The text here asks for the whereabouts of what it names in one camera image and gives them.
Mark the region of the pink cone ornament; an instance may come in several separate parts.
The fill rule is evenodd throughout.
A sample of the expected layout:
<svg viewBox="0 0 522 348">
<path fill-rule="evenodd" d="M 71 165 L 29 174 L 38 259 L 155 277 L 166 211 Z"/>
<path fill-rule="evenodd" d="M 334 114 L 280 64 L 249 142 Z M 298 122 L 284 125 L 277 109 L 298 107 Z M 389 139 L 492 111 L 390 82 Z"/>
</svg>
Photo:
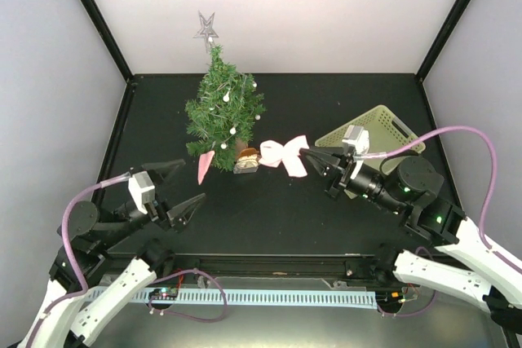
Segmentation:
<svg viewBox="0 0 522 348">
<path fill-rule="evenodd" d="M 198 171 L 197 171 L 197 182 L 202 185 L 204 178 L 211 166 L 215 151 L 208 151 L 199 156 Z"/>
</svg>

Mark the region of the clear battery box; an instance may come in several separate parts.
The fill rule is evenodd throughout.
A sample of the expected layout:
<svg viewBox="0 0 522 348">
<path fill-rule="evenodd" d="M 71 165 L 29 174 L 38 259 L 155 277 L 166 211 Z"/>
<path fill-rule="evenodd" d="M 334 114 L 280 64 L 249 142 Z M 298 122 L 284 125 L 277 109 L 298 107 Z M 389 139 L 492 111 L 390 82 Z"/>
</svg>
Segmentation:
<svg viewBox="0 0 522 348">
<path fill-rule="evenodd" d="M 252 174 L 259 168 L 257 163 L 253 162 L 237 162 L 233 168 L 234 174 Z"/>
</svg>

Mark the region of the small green christmas tree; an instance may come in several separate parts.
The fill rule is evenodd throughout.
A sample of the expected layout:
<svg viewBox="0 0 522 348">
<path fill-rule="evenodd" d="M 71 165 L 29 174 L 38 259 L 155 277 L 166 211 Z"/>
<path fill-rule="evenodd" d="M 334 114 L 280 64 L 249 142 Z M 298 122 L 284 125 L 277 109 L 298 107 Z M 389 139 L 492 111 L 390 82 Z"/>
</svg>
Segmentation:
<svg viewBox="0 0 522 348">
<path fill-rule="evenodd" d="M 236 164 L 236 146 L 253 140 L 254 124 L 265 112 L 263 94 L 250 73 L 237 70 L 222 57 L 222 47 L 210 52 L 207 73 L 201 79 L 197 96 L 185 104 L 188 115 L 186 144 L 188 154 L 200 156 L 215 151 L 211 165 L 231 171 Z"/>
</svg>

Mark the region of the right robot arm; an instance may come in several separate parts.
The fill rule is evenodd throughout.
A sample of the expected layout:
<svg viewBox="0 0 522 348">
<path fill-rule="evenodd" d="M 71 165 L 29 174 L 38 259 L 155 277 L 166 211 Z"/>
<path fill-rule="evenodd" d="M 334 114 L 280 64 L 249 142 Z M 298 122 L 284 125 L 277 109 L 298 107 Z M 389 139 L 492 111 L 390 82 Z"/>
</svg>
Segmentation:
<svg viewBox="0 0 522 348">
<path fill-rule="evenodd" d="M 407 250 L 392 250 L 370 266 L 373 280 L 425 285 L 479 307 L 499 326 L 521 332 L 521 261 L 489 238 L 454 203 L 440 196 L 444 183 L 433 165 L 412 150 L 399 153 L 389 174 L 368 166 L 375 158 L 355 145 L 303 148 L 315 170 L 330 183 L 335 198 L 347 191 L 399 215 L 405 229 L 427 247 L 461 263 L 452 267 Z"/>
</svg>

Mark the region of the pink star ornament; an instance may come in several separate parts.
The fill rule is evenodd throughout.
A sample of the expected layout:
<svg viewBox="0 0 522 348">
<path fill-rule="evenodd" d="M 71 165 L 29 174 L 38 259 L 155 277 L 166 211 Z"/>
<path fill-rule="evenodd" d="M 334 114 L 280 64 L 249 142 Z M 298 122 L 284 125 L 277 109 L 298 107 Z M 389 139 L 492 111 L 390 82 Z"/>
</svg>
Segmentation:
<svg viewBox="0 0 522 348">
<path fill-rule="evenodd" d="M 285 144 L 274 140 L 264 141 L 259 147 L 259 164 L 272 168 L 283 164 L 290 177 L 304 178 L 307 176 L 307 170 L 300 159 L 302 149 L 309 149 L 305 135 L 297 136 Z"/>
</svg>

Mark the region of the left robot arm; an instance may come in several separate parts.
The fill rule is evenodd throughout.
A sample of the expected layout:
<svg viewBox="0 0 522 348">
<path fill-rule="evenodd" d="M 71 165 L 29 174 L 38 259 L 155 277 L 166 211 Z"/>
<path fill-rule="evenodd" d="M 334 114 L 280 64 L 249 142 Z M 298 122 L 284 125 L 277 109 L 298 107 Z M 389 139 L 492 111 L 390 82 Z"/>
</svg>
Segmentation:
<svg viewBox="0 0 522 348">
<path fill-rule="evenodd" d="M 159 240 L 148 240 L 100 297 L 86 301 L 113 264 L 112 248 L 149 224 L 180 232 L 190 222 L 204 194 L 171 206 L 160 193 L 184 164 L 182 159 L 143 164 L 84 189 L 69 202 L 45 297 L 19 347 L 89 347 L 137 292 L 174 275 L 175 254 Z M 85 199 L 119 183 L 127 186 L 130 199 L 113 212 Z"/>
</svg>

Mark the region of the silver star tree topper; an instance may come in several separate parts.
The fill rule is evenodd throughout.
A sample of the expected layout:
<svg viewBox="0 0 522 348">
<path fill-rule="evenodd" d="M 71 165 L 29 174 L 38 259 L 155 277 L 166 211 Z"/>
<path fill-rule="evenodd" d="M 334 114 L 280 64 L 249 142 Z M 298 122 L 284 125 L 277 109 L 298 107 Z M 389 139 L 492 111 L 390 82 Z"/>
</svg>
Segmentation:
<svg viewBox="0 0 522 348">
<path fill-rule="evenodd" d="M 212 48 L 215 46 L 215 39 L 219 37 L 219 35 L 215 32 L 214 28 L 215 13 L 213 12 L 210 16 L 205 17 L 199 11 L 198 19 L 200 23 L 200 28 L 197 30 L 196 34 L 193 37 L 195 39 L 201 39 L 205 44 L 206 52 L 210 53 Z"/>
</svg>

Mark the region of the brown white plush ornament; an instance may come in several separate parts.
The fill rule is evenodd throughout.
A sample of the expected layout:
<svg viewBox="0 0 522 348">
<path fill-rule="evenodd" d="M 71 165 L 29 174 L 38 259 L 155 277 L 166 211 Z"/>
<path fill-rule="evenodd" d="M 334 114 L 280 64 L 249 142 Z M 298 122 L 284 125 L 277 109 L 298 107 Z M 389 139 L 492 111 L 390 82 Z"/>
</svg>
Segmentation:
<svg viewBox="0 0 522 348">
<path fill-rule="evenodd" d="M 260 152 L 256 148 L 246 148 L 242 150 L 237 158 L 237 162 L 253 162 L 259 165 Z"/>
</svg>

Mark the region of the green plastic basket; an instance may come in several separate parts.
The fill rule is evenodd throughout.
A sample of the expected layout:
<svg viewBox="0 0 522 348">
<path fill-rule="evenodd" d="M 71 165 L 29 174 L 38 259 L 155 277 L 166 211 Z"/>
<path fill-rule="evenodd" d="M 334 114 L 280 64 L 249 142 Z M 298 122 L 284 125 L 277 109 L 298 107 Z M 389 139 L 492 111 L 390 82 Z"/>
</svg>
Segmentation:
<svg viewBox="0 0 522 348">
<path fill-rule="evenodd" d="M 341 147 L 349 126 L 362 126 L 369 131 L 369 153 L 394 151 L 418 138 L 387 106 L 380 104 L 321 136 L 315 145 Z"/>
</svg>

